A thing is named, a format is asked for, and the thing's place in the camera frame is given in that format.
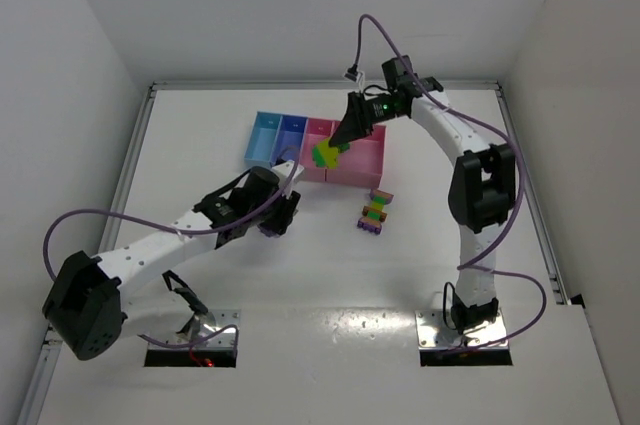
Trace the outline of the lime green square lego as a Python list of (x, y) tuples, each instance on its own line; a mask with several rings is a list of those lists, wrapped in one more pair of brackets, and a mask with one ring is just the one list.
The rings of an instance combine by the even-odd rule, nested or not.
[(337, 168), (340, 155), (337, 146), (330, 145), (329, 138), (319, 141), (312, 149), (312, 160), (317, 168)]

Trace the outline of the purple rounded lego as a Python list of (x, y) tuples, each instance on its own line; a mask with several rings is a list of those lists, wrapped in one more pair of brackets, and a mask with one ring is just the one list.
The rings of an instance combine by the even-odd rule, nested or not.
[(267, 237), (281, 236), (283, 234), (279, 223), (263, 222), (258, 226), (258, 229)]

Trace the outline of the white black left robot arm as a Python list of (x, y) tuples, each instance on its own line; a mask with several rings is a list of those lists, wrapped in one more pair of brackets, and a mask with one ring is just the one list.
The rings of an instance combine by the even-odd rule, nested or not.
[(202, 302), (175, 267), (242, 238), (255, 227), (286, 233), (303, 174), (296, 161), (254, 166), (209, 193), (170, 225), (145, 221), (152, 234), (94, 256), (78, 251), (59, 270), (42, 307), (46, 320), (77, 359), (92, 360), (118, 339), (139, 336), (168, 350), (200, 350), (211, 342), (237, 353), (239, 327)]

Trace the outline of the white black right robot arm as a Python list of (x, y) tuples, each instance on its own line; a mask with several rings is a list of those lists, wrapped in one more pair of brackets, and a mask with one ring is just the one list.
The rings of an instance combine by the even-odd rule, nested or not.
[(447, 325), (462, 334), (497, 318), (493, 272), (495, 243), (516, 202), (516, 157), (507, 144), (491, 144), (469, 122), (428, 94), (443, 87), (429, 77), (414, 82), (408, 56), (383, 63), (386, 91), (372, 98), (364, 90), (347, 94), (345, 115), (328, 141), (344, 151), (373, 133), (376, 124), (408, 117), (425, 130), (453, 166), (448, 207), (460, 231), (459, 275), (450, 305), (443, 306)]

